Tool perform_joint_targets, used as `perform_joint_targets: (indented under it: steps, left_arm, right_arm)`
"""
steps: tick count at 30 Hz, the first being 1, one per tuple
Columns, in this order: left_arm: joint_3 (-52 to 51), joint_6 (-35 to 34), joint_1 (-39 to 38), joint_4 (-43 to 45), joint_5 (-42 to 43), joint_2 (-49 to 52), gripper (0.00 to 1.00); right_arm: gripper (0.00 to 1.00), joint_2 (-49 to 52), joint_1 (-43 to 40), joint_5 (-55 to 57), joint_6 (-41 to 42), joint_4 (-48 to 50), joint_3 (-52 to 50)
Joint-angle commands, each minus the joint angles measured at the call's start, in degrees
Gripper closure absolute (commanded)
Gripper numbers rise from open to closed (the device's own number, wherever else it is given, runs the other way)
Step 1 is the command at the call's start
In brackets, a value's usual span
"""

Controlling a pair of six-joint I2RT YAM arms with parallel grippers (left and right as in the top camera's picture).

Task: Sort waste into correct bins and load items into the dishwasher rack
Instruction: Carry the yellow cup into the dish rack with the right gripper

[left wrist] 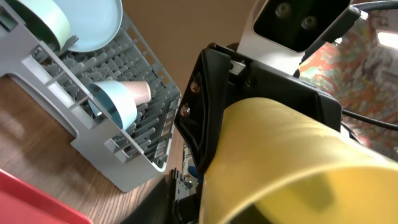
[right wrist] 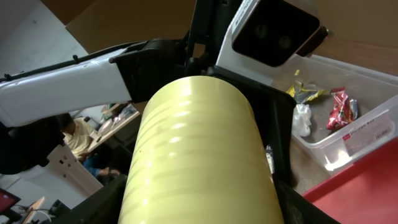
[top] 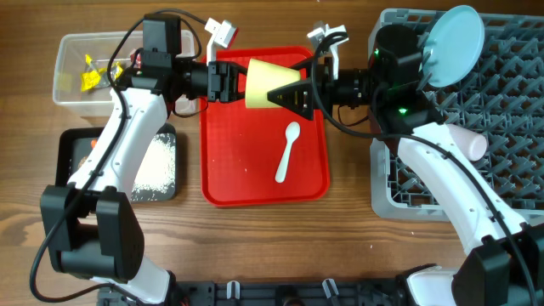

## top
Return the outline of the pink cup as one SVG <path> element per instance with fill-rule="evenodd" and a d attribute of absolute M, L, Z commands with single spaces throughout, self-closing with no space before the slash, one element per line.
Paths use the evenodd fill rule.
<path fill-rule="evenodd" d="M 469 161 L 476 162 L 485 155 L 488 141 L 484 135 L 453 124 L 447 124 L 447 127 L 456 146 Z"/>

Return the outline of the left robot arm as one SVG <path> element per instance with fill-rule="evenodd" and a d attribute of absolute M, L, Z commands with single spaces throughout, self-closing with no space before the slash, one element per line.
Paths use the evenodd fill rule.
<path fill-rule="evenodd" d="M 229 48 L 236 27 L 208 19 L 210 34 L 200 50 L 206 60 L 181 54 L 180 32 L 194 15 L 177 8 L 146 14 L 137 22 L 143 45 L 131 63 L 107 79 L 114 109 L 85 162 L 63 184 L 48 186 L 40 208 L 45 239 L 39 257 L 57 272 L 91 280 L 137 305 L 178 305 L 184 301 L 172 272 L 145 256 L 145 238 L 131 205 L 134 180 L 150 143 L 174 114 L 176 100 L 210 102 L 243 99 L 238 79 L 247 69 L 216 58 Z"/>

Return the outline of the white plastic spoon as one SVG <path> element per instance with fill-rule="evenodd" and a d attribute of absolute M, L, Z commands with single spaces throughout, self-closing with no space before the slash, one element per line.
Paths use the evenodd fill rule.
<path fill-rule="evenodd" d="M 286 179 L 292 145 L 298 139 L 300 132 L 301 128 L 298 122 L 291 122 L 286 127 L 286 147 L 283 151 L 280 163 L 277 167 L 277 171 L 275 174 L 275 182 L 278 184 L 283 183 Z"/>

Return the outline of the white rice pile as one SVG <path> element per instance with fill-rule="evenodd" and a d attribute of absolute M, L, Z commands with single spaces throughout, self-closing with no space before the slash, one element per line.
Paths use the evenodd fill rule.
<path fill-rule="evenodd" d="M 162 201 L 172 196 L 176 179 L 176 137 L 158 133 L 151 141 L 133 185 L 133 201 Z"/>

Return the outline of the brown food scrap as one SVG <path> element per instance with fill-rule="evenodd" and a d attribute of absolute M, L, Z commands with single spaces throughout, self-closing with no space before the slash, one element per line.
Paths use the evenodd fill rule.
<path fill-rule="evenodd" d="M 88 156 L 84 156 L 78 163 L 78 169 L 81 168 L 83 166 L 83 164 L 86 162 L 86 160 L 88 159 Z"/>

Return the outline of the yellow cup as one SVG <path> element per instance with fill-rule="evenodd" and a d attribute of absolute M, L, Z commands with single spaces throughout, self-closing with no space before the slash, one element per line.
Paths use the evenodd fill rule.
<path fill-rule="evenodd" d="M 268 100 L 268 91 L 300 80 L 299 71 L 258 59 L 250 59 L 246 74 L 246 108 L 280 108 L 279 105 Z"/>

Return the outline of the light blue plate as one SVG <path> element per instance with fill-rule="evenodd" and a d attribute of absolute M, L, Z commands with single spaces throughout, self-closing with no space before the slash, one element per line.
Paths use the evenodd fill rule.
<path fill-rule="evenodd" d="M 461 81 L 475 66 L 485 41 L 479 13 L 468 5 L 451 8 L 434 24 L 424 44 L 422 64 L 428 84 L 447 87 Z"/>

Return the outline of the yellow silver wrapper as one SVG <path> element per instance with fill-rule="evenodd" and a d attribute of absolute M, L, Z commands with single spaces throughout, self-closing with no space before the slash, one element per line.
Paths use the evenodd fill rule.
<path fill-rule="evenodd" d="M 107 76 L 107 67 L 99 66 L 89 54 L 85 55 L 85 70 L 81 73 L 81 92 L 108 88 L 111 83 Z"/>

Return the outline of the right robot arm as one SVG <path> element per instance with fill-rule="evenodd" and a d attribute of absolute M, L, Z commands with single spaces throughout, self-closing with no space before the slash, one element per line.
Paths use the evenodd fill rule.
<path fill-rule="evenodd" d="M 421 90 L 428 75 L 418 35 L 404 25 L 377 32 L 363 70 L 342 71 L 334 49 L 348 34 L 321 26 L 310 33 L 314 55 L 301 63 L 307 77 L 283 80 L 266 99 L 311 119 L 334 105 L 369 109 L 371 137 L 384 141 L 444 208 L 466 259 L 447 271 L 436 265 L 400 275 L 403 305 L 540 305 L 543 228 L 532 226 L 489 186 L 461 149 L 462 136 L 445 123 Z"/>

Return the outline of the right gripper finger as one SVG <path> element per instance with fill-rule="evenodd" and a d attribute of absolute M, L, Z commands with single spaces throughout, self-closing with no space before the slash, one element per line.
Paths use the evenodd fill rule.
<path fill-rule="evenodd" d="M 313 57 L 303 59 L 291 66 L 291 68 L 295 71 L 306 71 L 306 72 L 311 72 L 315 67 L 316 65 L 314 65 Z"/>
<path fill-rule="evenodd" d="M 314 119 L 314 97 L 309 79 L 270 90 L 267 92 L 267 99 L 302 118 Z"/>

